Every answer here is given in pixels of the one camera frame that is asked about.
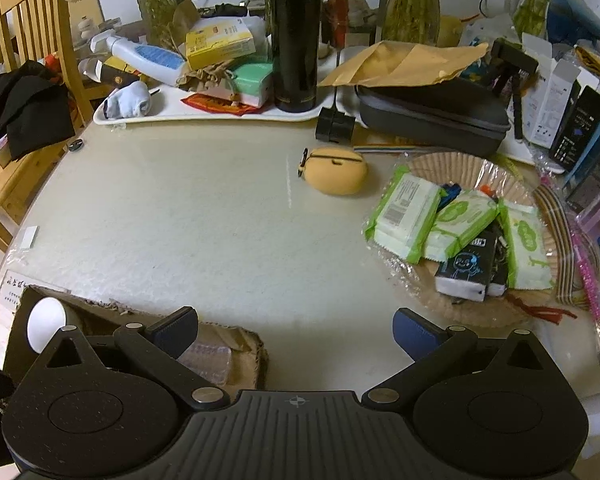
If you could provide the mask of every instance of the white tabletop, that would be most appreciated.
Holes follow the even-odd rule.
[[[314,127],[92,124],[23,222],[40,226],[33,247],[12,248],[0,279],[12,269],[156,314],[192,305],[261,336],[268,388],[361,394],[411,363],[392,338],[398,308],[451,322],[410,300],[362,237],[395,159],[367,156],[359,196],[323,195],[297,176]],[[537,332],[580,394],[599,390],[586,316]],[[5,341],[3,330],[0,366]]]

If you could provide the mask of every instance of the paper plate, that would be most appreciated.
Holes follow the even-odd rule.
[[[436,152],[421,155],[408,160],[411,172],[436,184],[456,182],[463,189],[479,189],[487,185],[495,190],[498,197],[511,202],[533,205],[535,202],[522,182],[509,171],[492,162],[467,153]],[[548,228],[542,225],[542,238],[547,259],[551,268],[552,279],[555,281],[558,272],[557,247]],[[384,252],[384,259],[397,269],[396,257]],[[407,283],[408,291],[416,296],[423,306],[452,320],[458,324],[479,327],[504,327],[528,319],[528,315],[509,303],[504,298],[485,298],[483,303],[464,301],[452,304],[452,299],[436,291],[434,275],[438,263],[421,259],[416,266],[401,262],[399,266],[400,279]],[[513,290],[510,294],[524,301],[529,306],[555,304],[553,291],[547,290]]]

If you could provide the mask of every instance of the black cylinder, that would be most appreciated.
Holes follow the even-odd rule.
[[[275,104],[285,112],[315,107],[322,0],[270,0]]]

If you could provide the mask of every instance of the black cloth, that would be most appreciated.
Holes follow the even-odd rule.
[[[13,160],[74,134],[68,90],[54,78],[35,61],[0,74],[0,138],[7,135]]]

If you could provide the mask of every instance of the open box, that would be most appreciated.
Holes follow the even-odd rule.
[[[46,297],[56,298],[70,306],[80,318],[82,331],[86,336],[111,335],[115,329],[127,323],[137,322],[150,326],[162,319],[160,316],[131,310],[119,303],[98,303],[40,286],[28,286],[22,293],[13,319],[4,359],[3,369],[16,385],[38,357],[27,339],[27,321],[35,304]],[[209,355],[209,362],[212,356],[216,357],[215,362],[218,362],[218,356],[228,357],[222,363],[224,367],[228,367],[227,370],[205,367],[205,378],[227,391],[230,396],[235,397],[239,390],[264,389],[267,353],[255,332],[240,327],[200,322],[195,343],[178,360],[190,365],[199,363],[200,359],[204,360],[206,354]],[[222,377],[222,380],[214,381],[214,377]]]

